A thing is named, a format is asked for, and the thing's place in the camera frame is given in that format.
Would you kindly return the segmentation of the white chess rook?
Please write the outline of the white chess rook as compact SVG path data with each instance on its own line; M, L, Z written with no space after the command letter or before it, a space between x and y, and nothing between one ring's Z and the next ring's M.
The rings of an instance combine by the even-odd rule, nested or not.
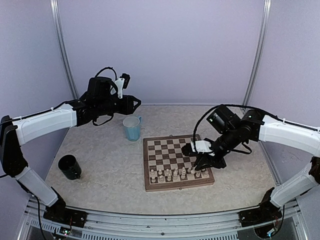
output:
M165 177L164 177L163 175L160 175L160 176L158 177L158 181L159 181L160 183L163 183L163 182L165 181Z

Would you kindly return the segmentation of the white chess king piece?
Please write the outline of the white chess king piece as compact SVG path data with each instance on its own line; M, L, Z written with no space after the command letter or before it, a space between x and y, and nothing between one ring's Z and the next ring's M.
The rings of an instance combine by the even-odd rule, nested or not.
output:
M183 167L182 170L181 170L180 179L181 179L182 181L186 180L186 179L187 179L186 175L187 175L187 171L186 171L186 169Z

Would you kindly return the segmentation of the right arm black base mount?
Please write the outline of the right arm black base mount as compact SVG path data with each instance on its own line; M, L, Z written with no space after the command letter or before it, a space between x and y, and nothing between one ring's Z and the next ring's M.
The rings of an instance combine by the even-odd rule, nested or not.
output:
M238 216L241 226L249 227L280 219L283 215L279 209L276 211L269 211L267 209L255 208L240 211Z

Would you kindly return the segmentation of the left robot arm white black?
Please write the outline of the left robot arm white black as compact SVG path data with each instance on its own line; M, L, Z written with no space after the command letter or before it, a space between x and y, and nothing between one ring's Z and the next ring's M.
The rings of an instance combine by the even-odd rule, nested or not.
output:
M0 162L4 173L14 178L38 197L50 214L63 223L70 218L70 211L60 202L58 194L29 167L21 146L44 135L88 123L97 125L101 116L131 115L141 105L141 100L124 95L130 76L122 74L116 80L95 76L89 80L87 91L75 100L65 101L51 109L27 116L0 121Z

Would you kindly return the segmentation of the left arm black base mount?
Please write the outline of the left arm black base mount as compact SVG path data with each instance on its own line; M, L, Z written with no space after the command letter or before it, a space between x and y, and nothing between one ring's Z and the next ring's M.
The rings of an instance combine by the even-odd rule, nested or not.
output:
M57 209L53 207L47 207L43 214L44 219L52 222L68 225L71 227L84 228L87 213L81 210L75 210L70 208Z

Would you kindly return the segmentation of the white chess knight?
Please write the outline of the white chess knight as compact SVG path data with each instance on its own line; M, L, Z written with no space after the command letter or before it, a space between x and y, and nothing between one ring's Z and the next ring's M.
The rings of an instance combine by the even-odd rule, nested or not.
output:
M195 176L196 176L197 179L199 179L199 178L201 177L201 172L200 172L200 171L197 171L196 174L195 174Z

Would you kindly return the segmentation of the white chess piece edge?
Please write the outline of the white chess piece edge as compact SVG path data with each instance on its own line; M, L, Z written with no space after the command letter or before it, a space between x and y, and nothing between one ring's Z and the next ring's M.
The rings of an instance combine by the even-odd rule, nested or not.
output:
M204 171L202 173L202 175L203 175L204 178L207 178L209 176L209 172L208 171Z

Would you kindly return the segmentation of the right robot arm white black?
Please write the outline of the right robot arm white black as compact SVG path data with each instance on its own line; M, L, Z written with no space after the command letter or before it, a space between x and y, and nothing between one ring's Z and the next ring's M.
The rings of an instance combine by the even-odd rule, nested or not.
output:
M260 222L266 222L275 214L275 208L319 186L320 129L279 118L253 106L246 106L247 112L239 117L231 107L232 104L216 105L196 123L194 134L202 120L207 120L220 134L216 140L192 139L188 144L190 153L196 155L196 171L225 168L224 157L236 152L239 145L246 146L249 141L279 144L311 155L311 160L302 170L265 194L266 200L260 203L255 216Z

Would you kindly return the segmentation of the wooden chess board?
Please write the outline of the wooden chess board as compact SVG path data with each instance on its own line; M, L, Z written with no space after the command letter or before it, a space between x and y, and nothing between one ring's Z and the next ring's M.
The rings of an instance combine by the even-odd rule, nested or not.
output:
M215 182L211 169L201 170L200 178L196 178L196 173L188 173L188 168L193 168L196 160L195 156L185 156L182 153L182 147L193 140L192 135L176 135L162 137L147 137L143 139L143 167L144 167L144 185L146 192L160 192L170 190L182 190L195 187L213 185ZM173 181L173 172L175 168L179 171L179 180ZM186 169L186 180L181 180L182 169ZM172 181L167 181L165 170L169 169ZM164 182L158 181L158 171L162 170ZM203 177L203 172L208 171L209 176Z

